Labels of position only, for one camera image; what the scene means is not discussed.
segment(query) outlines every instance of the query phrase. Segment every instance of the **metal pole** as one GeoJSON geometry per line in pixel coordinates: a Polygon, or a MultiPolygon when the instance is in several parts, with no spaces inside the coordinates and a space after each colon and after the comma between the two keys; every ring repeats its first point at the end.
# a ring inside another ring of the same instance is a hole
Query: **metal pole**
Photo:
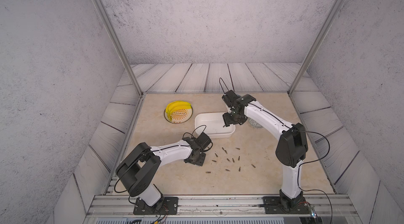
{"type": "Polygon", "coordinates": [[[288,90],[289,96],[291,96],[292,93],[295,91],[297,85],[300,82],[300,79],[303,77],[303,74],[306,72],[307,68],[309,67],[311,61],[314,58],[314,55],[316,54],[318,48],[320,47],[321,42],[327,35],[327,32],[330,29],[332,22],[335,19],[336,15],[338,14],[339,10],[341,9],[344,1],[345,0],[334,0],[334,3],[332,4],[332,6],[326,16],[326,19],[324,20],[323,25],[321,26],[320,31],[318,32],[318,34],[316,36],[316,39],[314,40],[313,44],[311,45],[309,52],[307,53],[306,57],[304,58],[299,71],[297,72],[295,80],[293,80],[293,83],[290,86],[290,89],[288,90]]]}
{"type": "Polygon", "coordinates": [[[111,20],[109,19],[107,12],[105,11],[102,1],[101,0],[92,0],[92,1],[104,23],[104,26],[108,32],[109,38],[112,40],[112,43],[114,44],[116,52],[118,53],[118,56],[121,59],[122,64],[124,65],[124,68],[125,68],[126,72],[128,73],[129,78],[132,81],[132,84],[135,87],[136,92],[138,93],[139,97],[142,96],[142,90],[133,74],[132,68],[128,62],[128,58],[125,55],[125,51],[123,50],[121,43],[119,42],[118,36],[115,33],[114,27],[112,26],[111,20]]]}

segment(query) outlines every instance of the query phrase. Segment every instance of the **textured gray wall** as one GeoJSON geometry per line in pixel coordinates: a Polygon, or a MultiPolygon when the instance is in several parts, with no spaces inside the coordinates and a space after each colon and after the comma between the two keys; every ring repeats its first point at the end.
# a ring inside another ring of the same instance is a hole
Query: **textured gray wall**
{"type": "Polygon", "coordinates": [[[0,222],[44,223],[123,72],[91,0],[0,0],[0,222]]]}
{"type": "Polygon", "coordinates": [[[131,64],[301,62],[333,0],[103,0],[131,64]]]}
{"type": "Polygon", "coordinates": [[[403,8],[404,0],[346,0],[309,67],[312,79],[401,209],[403,8]]]}

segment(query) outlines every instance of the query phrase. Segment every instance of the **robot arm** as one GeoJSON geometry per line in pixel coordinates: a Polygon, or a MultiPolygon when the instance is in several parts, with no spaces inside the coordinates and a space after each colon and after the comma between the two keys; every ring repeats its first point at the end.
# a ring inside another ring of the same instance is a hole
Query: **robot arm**
{"type": "Polygon", "coordinates": [[[285,209],[290,209],[301,201],[302,191],[300,184],[301,173],[298,172],[300,164],[306,157],[308,150],[305,129],[303,125],[291,124],[279,116],[271,113],[261,105],[254,97],[247,94],[242,97],[233,90],[227,91],[222,99],[230,108],[223,114],[225,126],[230,124],[242,125],[248,117],[258,122],[278,140],[276,157],[282,163],[283,183],[280,190],[281,198],[284,198],[285,209]]]}
{"type": "Polygon", "coordinates": [[[164,146],[148,146],[142,142],[119,164],[116,174],[130,196],[139,196],[148,206],[160,209],[164,197],[150,184],[157,169],[176,160],[202,166],[206,156],[204,149],[211,142],[203,132],[198,138],[184,137],[164,146]],[[143,166],[139,165],[139,161],[144,163],[143,166]]]}

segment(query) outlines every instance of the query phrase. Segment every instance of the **black mounting plate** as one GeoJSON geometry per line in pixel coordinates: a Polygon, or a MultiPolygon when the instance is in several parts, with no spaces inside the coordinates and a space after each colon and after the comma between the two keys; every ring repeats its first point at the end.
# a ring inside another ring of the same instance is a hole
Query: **black mounting plate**
{"type": "Polygon", "coordinates": [[[164,216],[166,213],[169,215],[177,214],[178,208],[178,197],[164,197],[163,205],[167,207],[168,212],[164,207],[160,208],[160,211],[155,210],[154,208],[148,206],[146,202],[142,199],[137,198],[136,204],[134,205],[133,214],[134,215],[146,215],[146,214],[158,214],[164,216]]]}
{"type": "Polygon", "coordinates": [[[279,196],[266,196],[262,197],[264,204],[262,207],[265,209],[266,214],[311,214],[311,210],[308,205],[297,205],[290,211],[282,209],[279,196]]]}

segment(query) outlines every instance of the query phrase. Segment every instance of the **white tray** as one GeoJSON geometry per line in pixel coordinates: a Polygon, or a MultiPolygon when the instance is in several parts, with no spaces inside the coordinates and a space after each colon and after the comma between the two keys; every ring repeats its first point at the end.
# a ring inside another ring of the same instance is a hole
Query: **white tray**
{"type": "MultiPolygon", "coordinates": [[[[227,138],[230,137],[235,131],[235,125],[229,127],[223,127],[225,122],[222,115],[225,112],[220,113],[205,113],[199,114],[195,117],[195,128],[206,125],[204,131],[211,139],[212,138],[227,138]]],[[[200,127],[195,132],[200,135],[205,127],[200,127]]]]}

